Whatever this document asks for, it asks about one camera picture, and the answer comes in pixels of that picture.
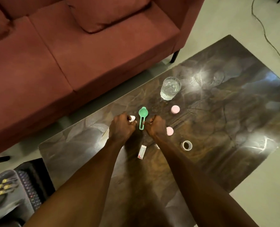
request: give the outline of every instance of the coffee table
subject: coffee table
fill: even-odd
[[[177,77],[181,91],[160,97],[163,80]],[[173,105],[180,106],[176,115]],[[280,79],[232,36],[89,115],[39,146],[58,189],[102,147],[113,117],[127,111],[139,119],[159,114],[174,129],[170,139],[207,175],[231,192],[280,144]],[[146,145],[144,159],[137,158]],[[119,153],[100,226],[194,224],[170,168],[153,140],[136,129]]]

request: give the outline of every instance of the black cable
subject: black cable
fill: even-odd
[[[278,52],[278,50],[271,44],[271,42],[268,40],[267,36],[266,36],[266,30],[265,30],[265,27],[263,25],[263,23],[261,22],[261,20],[253,13],[253,4],[254,4],[254,1],[252,1],[252,4],[251,4],[251,14],[260,22],[261,26],[263,27],[263,31],[264,31],[264,37],[266,39],[266,41],[274,48],[274,50],[278,53],[278,55],[280,56],[280,53]]]

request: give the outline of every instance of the pink lid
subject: pink lid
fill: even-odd
[[[178,105],[174,105],[171,107],[171,110],[172,114],[177,114],[179,111],[180,111],[180,108]]]
[[[170,126],[166,128],[166,131],[168,136],[171,136],[173,134],[173,129]]]

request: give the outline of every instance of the gray floor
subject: gray floor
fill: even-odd
[[[255,13],[264,23],[270,41],[280,51],[280,4],[276,4],[276,1],[256,0]],[[252,0],[206,0],[186,46],[173,65],[231,34],[280,77],[280,59],[265,41],[262,27],[251,16],[251,2]],[[12,159],[0,163],[0,172],[12,169],[24,161],[39,158],[37,146],[40,142],[171,68],[173,65],[168,65],[169,60],[170,57],[90,102],[69,117],[60,119],[9,148],[2,155],[11,155]],[[280,226],[280,147],[231,195],[261,227]]]

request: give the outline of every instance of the glass of water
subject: glass of water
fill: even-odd
[[[176,77],[167,77],[162,85],[160,95],[164,100],[172,100],[181,89],[181,82]]]

